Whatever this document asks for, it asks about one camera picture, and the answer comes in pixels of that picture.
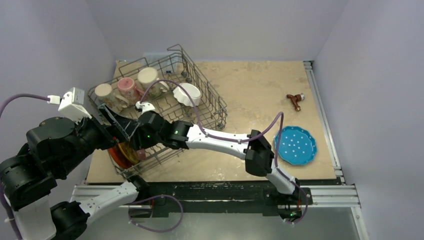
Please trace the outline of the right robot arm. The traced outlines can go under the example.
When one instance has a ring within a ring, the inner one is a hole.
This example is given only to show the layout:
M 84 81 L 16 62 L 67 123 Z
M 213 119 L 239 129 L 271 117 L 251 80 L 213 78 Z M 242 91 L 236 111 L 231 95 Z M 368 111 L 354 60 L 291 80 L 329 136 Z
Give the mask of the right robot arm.
M 272 146 L 258 130 L 249 134 L 219 132 L 187 121 L 169 122 L 148 111 L 139 117 L 129 144 L 135 150 L 162 144 L 173 150 L 203 149 L 228 154 L 243 160 L 248 174 L 270 181 L 284 202 L 292 204 L 301 195 L 295 177 L 278 166 Z

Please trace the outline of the beige mug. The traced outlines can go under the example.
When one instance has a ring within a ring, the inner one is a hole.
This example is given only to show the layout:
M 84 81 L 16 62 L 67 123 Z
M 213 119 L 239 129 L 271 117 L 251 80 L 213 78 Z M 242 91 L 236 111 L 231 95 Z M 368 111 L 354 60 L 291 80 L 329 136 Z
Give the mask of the beige mug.
M 130 106 L 129 100 L 116 93 L 108 83 L 102 83 L 96 86 L 94 93 L 101 103 L 106 104 L 114 111 L 120 112 Z

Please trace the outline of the white floral mug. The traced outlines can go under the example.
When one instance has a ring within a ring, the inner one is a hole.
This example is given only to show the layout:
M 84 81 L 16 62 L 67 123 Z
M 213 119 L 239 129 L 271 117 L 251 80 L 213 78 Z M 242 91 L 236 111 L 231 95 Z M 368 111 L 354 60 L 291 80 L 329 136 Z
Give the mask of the white floral mug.
M 141 69 L 137 74 L 137 80 L 139 84 L 146 92 L 147 88 L 155 81 L 159 80 L 159 73 L 153 67 L 145 67 Z M 151 99 L 162 96 L 170 90 L 168 84 L 164 81 L 158 82 L 153 85 L 147 93 L 147 96 Z

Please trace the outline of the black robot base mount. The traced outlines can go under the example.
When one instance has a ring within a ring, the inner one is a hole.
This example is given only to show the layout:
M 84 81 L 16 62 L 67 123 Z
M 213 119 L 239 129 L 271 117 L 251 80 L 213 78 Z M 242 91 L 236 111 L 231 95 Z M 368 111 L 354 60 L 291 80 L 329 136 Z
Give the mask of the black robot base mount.
M 313 204 L 308 187 L 296 188 L 284 195 L 268 180 L 150 182 L 137 201 L 156 196 L 143 203 L 128 204 L 132 218 L 167 218 L 170 213 L 261 214 L 295 221 L 302 207 Z

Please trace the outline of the white bowl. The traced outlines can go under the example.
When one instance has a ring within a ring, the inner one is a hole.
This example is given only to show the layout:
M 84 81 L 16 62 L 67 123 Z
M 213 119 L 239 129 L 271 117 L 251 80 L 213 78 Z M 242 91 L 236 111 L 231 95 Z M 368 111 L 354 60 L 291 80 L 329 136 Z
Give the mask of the white bowl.
M 173 97 L 181 104 L 193 107 L 200 104 L 202 93 L 201 91 L 194 86 L 193 84 L 184 82 L 181 83 L 179 87 L 177 86 L 173 91 Z

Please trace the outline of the yellow plate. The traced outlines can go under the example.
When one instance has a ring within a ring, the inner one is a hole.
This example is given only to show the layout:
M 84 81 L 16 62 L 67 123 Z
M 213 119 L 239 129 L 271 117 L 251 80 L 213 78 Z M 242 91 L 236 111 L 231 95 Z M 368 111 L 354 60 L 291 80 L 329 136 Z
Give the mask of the yellow plate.
M 140 162 L 137 152 L 130 147 L 128 142 L 119 143 L 118 148 L 120 149 L 121 153 L 125 156 L 125 158 L 133 165 L 136 165 Z

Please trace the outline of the red-orange plate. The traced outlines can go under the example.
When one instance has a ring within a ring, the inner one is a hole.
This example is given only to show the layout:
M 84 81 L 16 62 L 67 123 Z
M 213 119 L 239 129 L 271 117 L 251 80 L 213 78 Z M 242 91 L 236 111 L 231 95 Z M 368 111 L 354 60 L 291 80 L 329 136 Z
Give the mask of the red-orange plate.
M 122 169 L 128 169 L 132 166 L 131 162 L 123 155 L 121 150 L 115 146 L 107 149 L 114 163 Z

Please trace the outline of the pink polka dot plate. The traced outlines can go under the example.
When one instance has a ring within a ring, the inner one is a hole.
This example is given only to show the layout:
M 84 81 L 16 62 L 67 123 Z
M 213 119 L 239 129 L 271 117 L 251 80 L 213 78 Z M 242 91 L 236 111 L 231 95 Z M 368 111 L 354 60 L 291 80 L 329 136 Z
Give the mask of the pink polka dot plate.
M 143 162 L 147 159 L 147 154 L 145 149 L 140 149 L 136 151 L 137 158 L 140 162 Z

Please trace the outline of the blue plate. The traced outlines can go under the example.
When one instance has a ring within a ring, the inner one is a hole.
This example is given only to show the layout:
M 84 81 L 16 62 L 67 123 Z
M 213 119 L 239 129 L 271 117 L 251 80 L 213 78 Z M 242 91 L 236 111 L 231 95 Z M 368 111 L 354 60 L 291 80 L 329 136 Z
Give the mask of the blue plate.
M 278 156 L 294 166 L 311 163 L 317 156 L 315 138 L 300 126 L 285 126 L 274 136 L 274 147 Z

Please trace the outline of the pink patterned mug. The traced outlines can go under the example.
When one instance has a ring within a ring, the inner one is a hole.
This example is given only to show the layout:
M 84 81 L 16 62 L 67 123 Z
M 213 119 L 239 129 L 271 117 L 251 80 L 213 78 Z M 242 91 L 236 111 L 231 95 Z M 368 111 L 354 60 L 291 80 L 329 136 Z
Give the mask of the pink patterned mug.
M 120 94 L 126 98 L 131 105 L 140 101 L 145 91 L 138 87 L 136 81 L 130 77 L 123 77 L 117 82 L 117 88 Z

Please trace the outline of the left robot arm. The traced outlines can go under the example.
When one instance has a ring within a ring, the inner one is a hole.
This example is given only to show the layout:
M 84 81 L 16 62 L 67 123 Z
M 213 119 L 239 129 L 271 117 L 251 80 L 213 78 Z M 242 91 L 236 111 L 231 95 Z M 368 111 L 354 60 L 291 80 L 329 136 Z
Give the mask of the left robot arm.
M 115 208 L 149 199 L 150 187 L 133 176 L 118 187 L 84 201 L 49 204 L 57 180 L 65 180 L 95 150 L 116 147 L 138 126 L 102 104 L 107 124 L 92 115 L 73 121 L 51 117 L 29 130 L 16 156 L 0 165 L 1 195 L 8 219 L 20 240 L 75 240 L 99 217 Z

